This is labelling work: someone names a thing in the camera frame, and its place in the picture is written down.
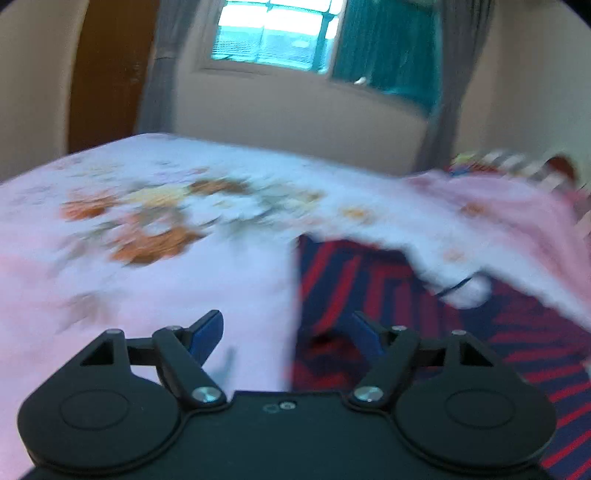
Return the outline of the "navy red striped sweater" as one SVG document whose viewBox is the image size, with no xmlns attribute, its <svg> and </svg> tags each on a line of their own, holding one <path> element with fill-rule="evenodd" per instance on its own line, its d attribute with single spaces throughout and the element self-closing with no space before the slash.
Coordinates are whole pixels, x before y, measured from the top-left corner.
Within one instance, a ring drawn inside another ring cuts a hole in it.
<svg viewBox="0 0 591 480">
<path fill-rule="evenodd" d="M 362 312 L 384 327 L 401 325 L 424 338 L 466 330 L 488 344 L 554 404 L 557 432 L 542 465 L 556 479 L 590 476 L 590 333 L 512 286 L 480 274 L 491 290 L 471 308 L 451 304 L 450 288 L 433 292 L 405 254 L 349 240 L 297 239 L 301 321 L 290 387 L 349 391 L 369 363 L 343 334 Z"/>
</svg>

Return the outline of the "floral bed sheet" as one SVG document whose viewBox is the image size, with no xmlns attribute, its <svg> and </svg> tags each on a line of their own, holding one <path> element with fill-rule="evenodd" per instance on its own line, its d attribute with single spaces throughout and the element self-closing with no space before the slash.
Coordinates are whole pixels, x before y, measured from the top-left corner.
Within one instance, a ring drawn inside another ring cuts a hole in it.
<svg viewBox="0 0 591 480">
<path fill-rule="evenodd" d="M 387 177 L 318 160 L 143 134 L 1 186 L 1 475 L 5 479 L 556 479 L 446 474 L 349 391 L 290 387 L 301 321 L 297 239 L 405 254 L 435 293 L 471 308 L 486 273 L 590 333 L 573 293 L 504 230 Z M 188 414 L 158 456 L 118 475 L 35 468 L 26 398 L 108 329 L 148 338 L 223 317 L 202 368 L 225 405 Z"/>
</svg>

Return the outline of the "pink blanket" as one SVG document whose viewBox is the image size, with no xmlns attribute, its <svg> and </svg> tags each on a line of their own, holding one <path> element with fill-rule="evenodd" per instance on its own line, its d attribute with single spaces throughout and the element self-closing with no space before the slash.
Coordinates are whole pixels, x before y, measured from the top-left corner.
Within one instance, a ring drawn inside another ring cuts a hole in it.
<svg viewBox="0 0 591 480">
<path fill-rule="evenodd" d="M 579 218 L 568 195 L 493 173 L 432 170 L 407 182 L 464 218 L 504 230 L 573 293 L 590 297 L 590 217 Z"/>
</svg>

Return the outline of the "striped pillow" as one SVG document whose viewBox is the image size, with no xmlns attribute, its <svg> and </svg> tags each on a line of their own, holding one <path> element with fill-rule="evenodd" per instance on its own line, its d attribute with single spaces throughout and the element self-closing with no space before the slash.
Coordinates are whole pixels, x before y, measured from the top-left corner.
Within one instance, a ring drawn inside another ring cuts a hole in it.
<svg viewBox="0 0 591 480">
<path fill-rule="evenodd" d="M 572 193 L 577 184 L 547 163 L 509 150 L 473 151 L 457 155 L 447 171 L 454 176 L 493 174 L 531 182 L 547 191 Z"/>
</svg>

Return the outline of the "brown wooden door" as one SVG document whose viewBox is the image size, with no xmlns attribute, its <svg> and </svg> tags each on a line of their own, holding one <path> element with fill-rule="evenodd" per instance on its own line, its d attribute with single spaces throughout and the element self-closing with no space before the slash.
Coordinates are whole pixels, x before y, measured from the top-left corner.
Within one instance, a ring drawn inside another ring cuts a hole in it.
<svg viewBox="0 0 591 480">
<path fill-rule="evenodd" d="M 146 0 L 88 2 L 70 87 L 70 153 L 133 134 L 158 7 Z"/>
</svg>

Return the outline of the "window with teal glass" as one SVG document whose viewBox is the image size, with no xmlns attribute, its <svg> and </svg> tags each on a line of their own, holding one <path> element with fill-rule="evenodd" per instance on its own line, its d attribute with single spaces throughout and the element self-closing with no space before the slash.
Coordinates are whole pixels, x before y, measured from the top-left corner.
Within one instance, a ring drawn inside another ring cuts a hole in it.
<svg viewBox="0 0 591 480">
<path fill-rule="evenodd" d="M 432 1 L 213 1 L 200 56 L 208 69 L 307 72 L 429 114 L 436 26 Z"/>
</svg>

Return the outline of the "grey curtain right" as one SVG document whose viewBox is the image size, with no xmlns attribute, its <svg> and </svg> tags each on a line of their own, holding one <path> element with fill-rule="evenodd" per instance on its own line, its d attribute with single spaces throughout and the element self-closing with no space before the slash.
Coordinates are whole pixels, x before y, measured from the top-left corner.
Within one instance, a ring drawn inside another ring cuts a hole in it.
<svg viewBox="0 0 591 480">
<path fill-rule="evenodd" d="M 438 3 L 439 97 L 415 169 L 443 169 L 452 158 L 462 103 L 488 39 L 494 1 Z"/>
</svg>

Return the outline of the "grey curtain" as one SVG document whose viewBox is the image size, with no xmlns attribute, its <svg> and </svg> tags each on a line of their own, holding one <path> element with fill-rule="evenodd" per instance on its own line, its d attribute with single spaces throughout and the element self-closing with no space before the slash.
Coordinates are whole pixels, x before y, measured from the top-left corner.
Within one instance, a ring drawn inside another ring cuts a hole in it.
<svg viewBox="0 0 591 480">
<path fill-rule="evenodd" d="M 462 103 L 488 39 L 494 1 L 438 3 L 439 97 L 415 169 L 443 169 L 452 158 Z"/>
<path fill-rule="evenodd" d="M 159 2 L 152 57 L 146 70 L 135 124 L 137 134 L 172 131 L 178 61 L 198 6 L 199 0 Z"/>
</svg>

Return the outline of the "grey curtain left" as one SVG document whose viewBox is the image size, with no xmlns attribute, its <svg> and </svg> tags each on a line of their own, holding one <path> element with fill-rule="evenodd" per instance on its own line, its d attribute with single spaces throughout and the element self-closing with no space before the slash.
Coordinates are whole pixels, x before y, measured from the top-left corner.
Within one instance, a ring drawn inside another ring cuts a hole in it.
<svg viewBox="0 0 591 480">
<path fill-rule="evenodd" d="M 172 131 L 178 61 L 198 6 L 199 0 L 159 2 L 152 57 L 146 70 L 135 124 L 137 134 Z"/>
</svg>

